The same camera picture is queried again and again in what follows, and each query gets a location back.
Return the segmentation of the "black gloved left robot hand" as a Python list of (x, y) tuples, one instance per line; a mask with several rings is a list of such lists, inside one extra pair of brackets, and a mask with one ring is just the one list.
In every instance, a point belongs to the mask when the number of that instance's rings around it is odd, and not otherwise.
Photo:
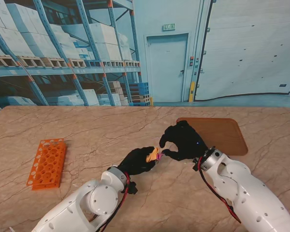
[(153, 146), (136, 148), (132, 150), (117, 166), (117, 168), (128, 175), (138, 175), (144, 172), (149, 172), (156, 162), (146, 162), (146, 158), (154, 151)]

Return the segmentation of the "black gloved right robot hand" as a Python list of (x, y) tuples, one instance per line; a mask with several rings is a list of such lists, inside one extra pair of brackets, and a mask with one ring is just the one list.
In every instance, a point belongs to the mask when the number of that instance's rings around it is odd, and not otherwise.
[(164, 148), (167, 142), (175, 144), (178, 151), (165, 149), (162, 153), (176, 161), (199, 158), (208, 150), (201, 136), (185, 120), (165, 130), (159, 141), (160, 148)]

